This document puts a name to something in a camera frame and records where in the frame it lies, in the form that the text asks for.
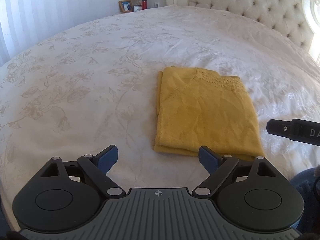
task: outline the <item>curtain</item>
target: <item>curtain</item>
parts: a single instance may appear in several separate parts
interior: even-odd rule
[[[73,26],[119,12],[119,0],[0,0],[0,66]]]

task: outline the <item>white bedspread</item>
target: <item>white bedspread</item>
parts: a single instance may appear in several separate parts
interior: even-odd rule
[[[1,198],[13,198],[53,156],[115,144],[108,175],[129,187],[189,187],[197,158],[154,152],[157,72],[202,67],[237,75],[259,116],[268,159],[286,176],[320,163],[320,147],[268,135],[271,118],[320,122],[320,69],[275,30],[221,10],[170,6],[107,17],[49,38],[0,68]]]

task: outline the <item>photo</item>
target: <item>photo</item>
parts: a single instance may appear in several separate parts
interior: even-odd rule
[[[133,11],[133,6],[130,0],[119,1],[119,6],[123,13]]]
[[[134,7],[133,7],[133,11],[134,12],[138,12],[138,11],[141,11],[142,10],[142,6],[141,5],[135,5]]]

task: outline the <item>ribbed surface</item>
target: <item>ribbed surface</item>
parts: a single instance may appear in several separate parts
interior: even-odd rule
[[[99,215],[79,229],[22,234],[30,240],[293,240],[299,236],[294,229],[263,235],[236,228],[210,200],[193,198],[184,188],[132,189],[122,199],[108,200]]]

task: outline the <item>folded yellow cloth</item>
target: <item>folded yellow cloth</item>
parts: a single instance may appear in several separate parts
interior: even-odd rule
[[[236,76],[167,67],[158,75],[155,151],[197,156],[206,145],[243,160],[264,156],[257,114]]]

